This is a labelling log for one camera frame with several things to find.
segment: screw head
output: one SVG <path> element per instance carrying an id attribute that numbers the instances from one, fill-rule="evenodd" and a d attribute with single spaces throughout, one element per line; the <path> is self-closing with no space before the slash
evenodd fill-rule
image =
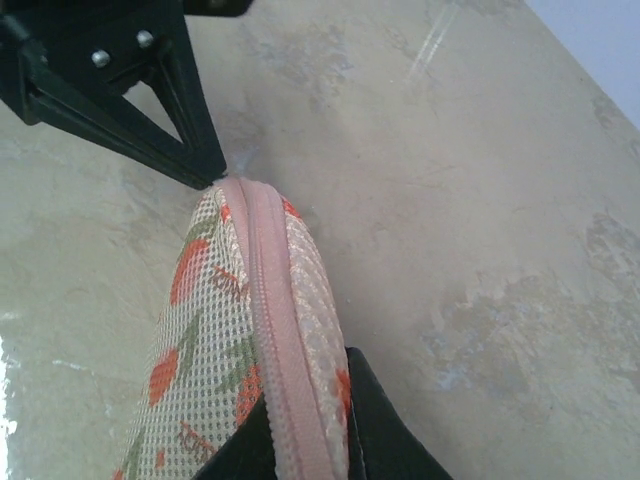
<path id="1" fill-rule="evenodd" d="M 104 68 L 109 65 L 111 61 L 111 55 L 109 55 L 104 50 L 96 50 L 91 54 L 91 61 L 96 66 L 96 68 Z"/>
<path id="2" fill-rule="evenodd" d="M 149 48 L 153 45 L 153 35 L 146 30 L 140 30 L 136 35 L 136 40 L 138 41 L 140 48 Z"/>

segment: beige marble surface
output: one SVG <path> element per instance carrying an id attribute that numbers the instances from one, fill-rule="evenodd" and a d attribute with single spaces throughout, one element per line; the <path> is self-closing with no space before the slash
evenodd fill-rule
<path id="1" fill-rule="evenodd" d="M 535 15 L 189 26 L 233 169 L 302 212 L 347 341 L 450 473 L 637 478 L 640 134 Z M 4 105 L 0 159 L 0 479 L 109 478 L 198 193 Z"/>

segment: floor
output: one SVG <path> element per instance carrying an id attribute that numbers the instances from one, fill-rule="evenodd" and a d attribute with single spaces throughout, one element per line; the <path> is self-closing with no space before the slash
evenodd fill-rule
<path id="1" fill-rule="evenodd" d="M 637 478 L 640 134 L 531 10 L 189 26 L 234 171 L 302 212 L 347 342 L 449 472 Z M 3 105 L 0 129 L 0 478 L 110 478 L 198 192 Z"/>

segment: black triangular support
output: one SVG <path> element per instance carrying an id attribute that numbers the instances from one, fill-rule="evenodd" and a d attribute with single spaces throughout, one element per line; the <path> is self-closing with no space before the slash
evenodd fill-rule
<path id="1" fill-rule="evenodd" d="M 0 94 L 27 124 L 46 122 L 194 188 L 224 174 L 180 2 L 45 3 L 0 19 Z M 122 96 L 139 81 L 182 141 Z"/>

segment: wall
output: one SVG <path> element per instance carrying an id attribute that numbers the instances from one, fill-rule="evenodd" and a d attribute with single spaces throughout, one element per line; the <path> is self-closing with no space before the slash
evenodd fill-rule
<path id="1" fill-rule="evenodd" d="M 527 0 L 527 3 L 640 128 L 640 2 Z"/>

